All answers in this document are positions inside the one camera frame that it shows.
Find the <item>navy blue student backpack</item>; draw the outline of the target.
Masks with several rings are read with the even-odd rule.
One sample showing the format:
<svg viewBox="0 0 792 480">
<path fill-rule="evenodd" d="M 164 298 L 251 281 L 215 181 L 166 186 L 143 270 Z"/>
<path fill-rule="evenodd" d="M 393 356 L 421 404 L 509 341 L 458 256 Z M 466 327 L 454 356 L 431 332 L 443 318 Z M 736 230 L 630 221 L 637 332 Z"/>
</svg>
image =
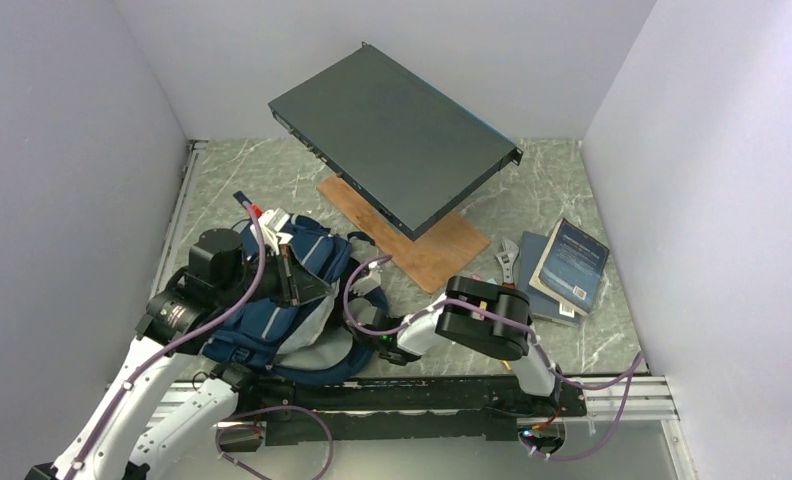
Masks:
<svg viewBox="0 0 792 480">
<path fill-rule="evenodd" d="M 358 266 L 353 239 L 373 245 L 362 231 L 342 237 L 304 215 L 290 213 L 290 242 L 298 260 L 337 291 L 324 300 L 279 307 L 270 300 L 248 303 L 202 348 L 216 362 L 233 362 L 304 385 L 335 385 L 364 370 L 374 356 L 344 326 L 344 282 Z"/>
</svg>

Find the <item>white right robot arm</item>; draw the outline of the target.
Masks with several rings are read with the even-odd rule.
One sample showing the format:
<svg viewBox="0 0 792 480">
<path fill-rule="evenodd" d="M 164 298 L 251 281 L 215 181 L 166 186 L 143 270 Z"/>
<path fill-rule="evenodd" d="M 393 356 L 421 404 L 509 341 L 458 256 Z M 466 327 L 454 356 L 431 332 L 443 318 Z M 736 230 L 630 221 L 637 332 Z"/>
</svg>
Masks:
<svg viewBox="0 0 792 480">
<path fill-rule="evenodd" d="M 463 276 L 414 314 L 392 317 L 367 300 L 343 300 L 353 336 L 394 365 L 405 366 L 446 341 L 508 362 L 529 411 L 546 415 L 562 399 L 558 369 L 539 351 L 525 294 Z"/>
</svg>

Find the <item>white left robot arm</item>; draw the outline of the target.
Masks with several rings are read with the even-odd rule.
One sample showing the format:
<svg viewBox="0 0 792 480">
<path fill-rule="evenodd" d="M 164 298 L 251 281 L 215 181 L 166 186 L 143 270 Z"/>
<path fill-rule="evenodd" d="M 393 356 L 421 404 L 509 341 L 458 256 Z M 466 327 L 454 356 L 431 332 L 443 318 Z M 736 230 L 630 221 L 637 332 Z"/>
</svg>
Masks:
<svg viewBox="0 0 792 480">
<path fill-rule="evenodd" d="M 147 304 L 112 385 L 80 433 L 29 479 L 158 479 L 187 450 L 194 433 L 232 417 L 244 420 L 259 392 L 242 361 L 230 359 L 156 426 L 149 421 L 177 376 L 229 318 L 246 306 L 327 307 L 338 294 L 330 279 L 298 258 L 288 233 L 253 223 L 254 253 L 242 232 L 205 231 L 187 264 Z"/>
</svg>

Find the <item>brown wooden base board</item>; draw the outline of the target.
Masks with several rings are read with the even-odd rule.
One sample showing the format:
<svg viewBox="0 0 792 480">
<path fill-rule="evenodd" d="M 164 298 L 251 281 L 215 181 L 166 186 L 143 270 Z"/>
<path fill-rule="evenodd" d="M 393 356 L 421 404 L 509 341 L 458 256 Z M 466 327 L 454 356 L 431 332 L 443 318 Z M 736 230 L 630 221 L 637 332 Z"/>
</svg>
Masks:
<svg viewBox="0 0 792 480">
<path fill-rule="evenodd" d="M 445 286 L 490 245 L 484 233 L 456 212 L 411 240 L 338 176 L 326 178 L 317 190 L 427 293 Z"/>
</svg>

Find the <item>dark grey rack unit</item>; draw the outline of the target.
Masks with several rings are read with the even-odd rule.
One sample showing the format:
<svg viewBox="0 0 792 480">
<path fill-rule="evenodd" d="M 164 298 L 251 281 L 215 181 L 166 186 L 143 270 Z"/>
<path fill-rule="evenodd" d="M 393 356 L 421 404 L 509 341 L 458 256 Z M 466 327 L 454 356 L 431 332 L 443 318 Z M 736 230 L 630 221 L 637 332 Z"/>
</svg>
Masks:
<svg viewBox="0 0 792 480">
<path fill-rule="evenodd" d="M 268 106 L 412 241 L 523 157 L 511 139 L 368 43 Z"/>
</svg>

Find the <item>blue paperback book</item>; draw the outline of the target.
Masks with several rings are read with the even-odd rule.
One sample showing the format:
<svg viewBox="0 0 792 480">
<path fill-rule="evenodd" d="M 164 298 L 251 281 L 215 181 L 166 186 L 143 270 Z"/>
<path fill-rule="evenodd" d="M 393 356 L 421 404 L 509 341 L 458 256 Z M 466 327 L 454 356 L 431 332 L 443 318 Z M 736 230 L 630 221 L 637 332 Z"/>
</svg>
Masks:
<svg viewBox="0 0 792 480">
<path fill-rule="evenodd" d="M 553 227 L 529 285 L 576 314 L 595 309 L 610 249 L 566 218 Z"/>
</svg>

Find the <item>black front rail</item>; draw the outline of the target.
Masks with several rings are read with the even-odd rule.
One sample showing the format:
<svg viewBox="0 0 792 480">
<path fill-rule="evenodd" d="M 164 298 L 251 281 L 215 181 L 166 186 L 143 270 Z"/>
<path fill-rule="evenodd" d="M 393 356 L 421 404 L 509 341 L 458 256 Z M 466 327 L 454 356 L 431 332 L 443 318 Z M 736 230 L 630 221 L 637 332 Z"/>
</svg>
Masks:
<svg viewBox="0 0 792 480">
<path fill-rule="evenodd" d="M 556 401 L 524 394 L 512 375 L 362 378 L 308 386 L 262 378 L 244 391 L 238 413 L 257 418 L 269 446 L 325 440 L 479 438 L 513 441 L 550 418 L 587 414 L 569 386 Z"/>
</svg>

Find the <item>red handled adjustable wrench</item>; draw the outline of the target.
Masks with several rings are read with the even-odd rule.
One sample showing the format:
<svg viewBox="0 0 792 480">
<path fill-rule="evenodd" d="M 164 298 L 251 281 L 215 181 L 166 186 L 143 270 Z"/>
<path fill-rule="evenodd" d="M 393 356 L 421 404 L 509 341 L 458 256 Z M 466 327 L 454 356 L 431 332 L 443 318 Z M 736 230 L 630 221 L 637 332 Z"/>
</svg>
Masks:
<svg viewBox="0 0 792 480">
<path fill-rule="evenodd" d="M 515 279 L 513 269 L 516 259 L 519 256 L 519 247 L 513 240 L 508 238 L 503 238 L 500 245 L 500 251 L 495 254 L 495 258 L 502 271 L 502 285 L 514 288 Z"/>
</svg>

